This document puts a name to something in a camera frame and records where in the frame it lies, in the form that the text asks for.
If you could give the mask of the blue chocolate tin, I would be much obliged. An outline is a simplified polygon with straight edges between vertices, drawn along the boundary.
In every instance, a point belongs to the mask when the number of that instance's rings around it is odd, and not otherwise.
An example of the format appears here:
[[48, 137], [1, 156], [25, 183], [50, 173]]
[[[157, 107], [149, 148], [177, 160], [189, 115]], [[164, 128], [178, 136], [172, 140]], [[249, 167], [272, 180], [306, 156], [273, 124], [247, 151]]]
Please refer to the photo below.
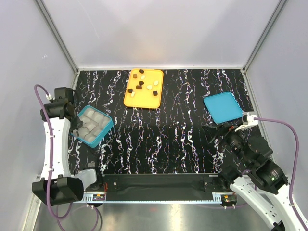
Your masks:
[[71, 134], [91, 148], [97, 147], [114, 125], [109, 115], [90, 105], [85, 106], [78, 117], [83, 122], [79, 136]]

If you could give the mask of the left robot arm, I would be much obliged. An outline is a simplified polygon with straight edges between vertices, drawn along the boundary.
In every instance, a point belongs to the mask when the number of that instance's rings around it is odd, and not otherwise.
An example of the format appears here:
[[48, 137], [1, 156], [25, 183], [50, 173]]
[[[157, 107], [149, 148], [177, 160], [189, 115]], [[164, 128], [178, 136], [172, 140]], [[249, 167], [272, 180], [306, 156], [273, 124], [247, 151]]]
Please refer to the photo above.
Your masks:
[[45, 130], [45, 155], [40, 180], [32, 184], [33, 194], [47, 206], [79, 202], [84, 191], [103, 187], [103, 177], [94, 169], [72, 175], [68, 163], [68, 136], [82, 126], [75, 112], [76, 96], [72, 88], [55, 88], [54, 96], [46, 93], [48, 103], [39, 99]]

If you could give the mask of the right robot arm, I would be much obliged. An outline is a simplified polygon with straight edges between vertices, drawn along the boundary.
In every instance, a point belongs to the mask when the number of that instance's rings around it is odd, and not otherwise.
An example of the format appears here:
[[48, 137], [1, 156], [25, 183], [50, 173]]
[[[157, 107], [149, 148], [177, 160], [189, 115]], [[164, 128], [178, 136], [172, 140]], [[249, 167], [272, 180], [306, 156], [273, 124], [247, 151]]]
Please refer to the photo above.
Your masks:
[[229, 165], [206, 187], [232, 191], [243, 198], [272, 231], [306, 231], [308, 223], [295, 205], [283, 170], [270, 156], [273, 150], [260, 135], [246, 137], [244, 126], [202, 126], [208, 142], [238, 158], [242, 169]]

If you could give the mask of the yellow tray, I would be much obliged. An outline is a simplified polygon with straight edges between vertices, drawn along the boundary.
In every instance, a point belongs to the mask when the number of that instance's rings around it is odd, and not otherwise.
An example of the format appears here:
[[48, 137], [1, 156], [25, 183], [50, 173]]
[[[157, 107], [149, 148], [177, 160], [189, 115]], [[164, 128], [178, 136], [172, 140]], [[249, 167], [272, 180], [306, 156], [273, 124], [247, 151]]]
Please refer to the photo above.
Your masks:
[[[128, 78], [127, 89], [124, 97], [124, 105], [127, 107], [156, 109], [160, 107], [164, 73], [161, 70], [155, 69], [141, 69], [144, 73], [139, 72], [140, 69], [131, 70]], [[154, 82], [158, 80], [159, 84], [154, 85]], [[139, 85], [139, 81], [143, 81], [142, 89], [136, 89]], [[148, 85], [152, 85], [152, 89], [147, 89]], [[128, 89], [133, 89], [135, 92], [134, 97], [131, 97], [131, 93]], [[158, 95], [153, 96], [153, 91], [157, 91]]]

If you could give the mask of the blue tin lid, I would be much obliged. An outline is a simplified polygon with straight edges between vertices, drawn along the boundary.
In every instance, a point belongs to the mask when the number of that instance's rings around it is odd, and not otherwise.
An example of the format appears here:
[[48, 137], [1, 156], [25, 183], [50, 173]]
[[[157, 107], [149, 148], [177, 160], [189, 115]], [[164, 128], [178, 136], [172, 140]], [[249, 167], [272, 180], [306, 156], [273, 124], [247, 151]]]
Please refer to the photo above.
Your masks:
[[204, 104], [216, 124], [242, 117], [243, 111], [230, 92], [205, 97]]

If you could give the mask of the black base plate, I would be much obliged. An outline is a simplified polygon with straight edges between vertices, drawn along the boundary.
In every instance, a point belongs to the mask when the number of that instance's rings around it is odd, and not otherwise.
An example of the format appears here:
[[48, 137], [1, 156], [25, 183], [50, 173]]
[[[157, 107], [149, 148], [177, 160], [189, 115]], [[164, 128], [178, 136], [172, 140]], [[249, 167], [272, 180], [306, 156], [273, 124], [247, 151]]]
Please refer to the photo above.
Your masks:
[[100, 183], [112, 204], [222, 204], [234, 196], [218, 174], [105, 174]]

